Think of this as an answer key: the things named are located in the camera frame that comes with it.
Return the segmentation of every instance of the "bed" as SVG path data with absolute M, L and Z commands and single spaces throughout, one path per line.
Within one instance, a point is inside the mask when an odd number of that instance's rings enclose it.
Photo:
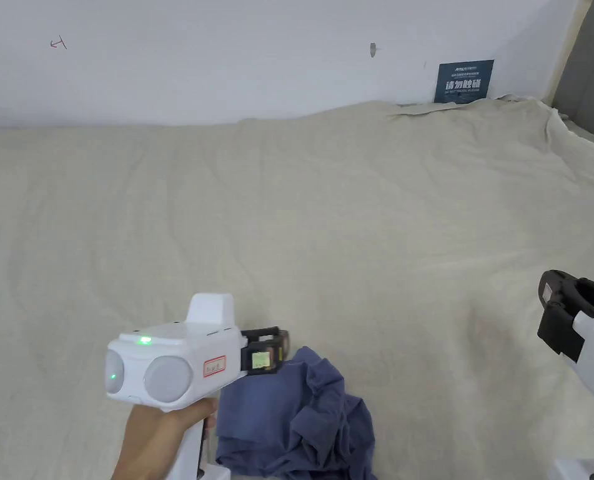
M 594 456 L 536 336 L 551 268 L 594 279 L 594 142 L 536 100 L 1 130 L 0 479 L 109 478 L 106 345 L 197 291 L 339 368 L 380 480 L 544 478 Z

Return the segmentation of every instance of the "red label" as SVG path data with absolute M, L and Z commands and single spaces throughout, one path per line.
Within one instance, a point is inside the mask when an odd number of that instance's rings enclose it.
M 203 362 L 203 378 L 225 370 L 225 355 Z

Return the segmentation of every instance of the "mattress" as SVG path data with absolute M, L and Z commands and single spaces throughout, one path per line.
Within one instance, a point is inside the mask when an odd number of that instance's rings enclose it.
M 534 100 L 0 131 L 0 479 L 109 478 L 106 345 L 199 291 L 330 359 L 379 479 L 544 478 L 594 456 L 553 268 L 594 279 L 594 144 Z

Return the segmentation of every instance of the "wall mark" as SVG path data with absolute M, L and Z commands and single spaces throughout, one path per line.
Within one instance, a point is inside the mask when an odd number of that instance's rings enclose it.
M 51 41 L 51 47 L 55 49 L 55 48 L 57 48 L 57 45 L 59 45 L 59 44 L 63 45 L 63 48 L 67 50 L 67 47 L 63 43 L 63 38 L 61 37 L 61 35 L 59 35 L 59 42 L 54 42 L 53 43 L 53 41 Z

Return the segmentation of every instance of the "blue cloth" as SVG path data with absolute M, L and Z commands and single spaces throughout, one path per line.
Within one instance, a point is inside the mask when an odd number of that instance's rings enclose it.
M 368 408 L 345 393 L 343 375 L 308 347 L 275 375 L 226 386 L 217 418 L 217 462 L 233 473 L 376 480 Z

